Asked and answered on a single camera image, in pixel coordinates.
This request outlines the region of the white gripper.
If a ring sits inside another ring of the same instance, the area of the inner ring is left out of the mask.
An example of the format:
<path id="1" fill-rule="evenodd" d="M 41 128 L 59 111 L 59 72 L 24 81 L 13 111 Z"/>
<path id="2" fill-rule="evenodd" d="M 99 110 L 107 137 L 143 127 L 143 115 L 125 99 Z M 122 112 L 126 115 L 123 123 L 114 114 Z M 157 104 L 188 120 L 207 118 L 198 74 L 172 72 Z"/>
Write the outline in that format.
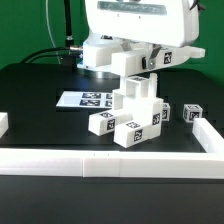
<path id="1" fill-rule="evenodd" d="M 144 70 L 156 67 L 160 45 L 183 47 L 199 36 L 194 0 L 85 0 L 85 8 L 94 33 L 152 43 L 142 58 Z"/>

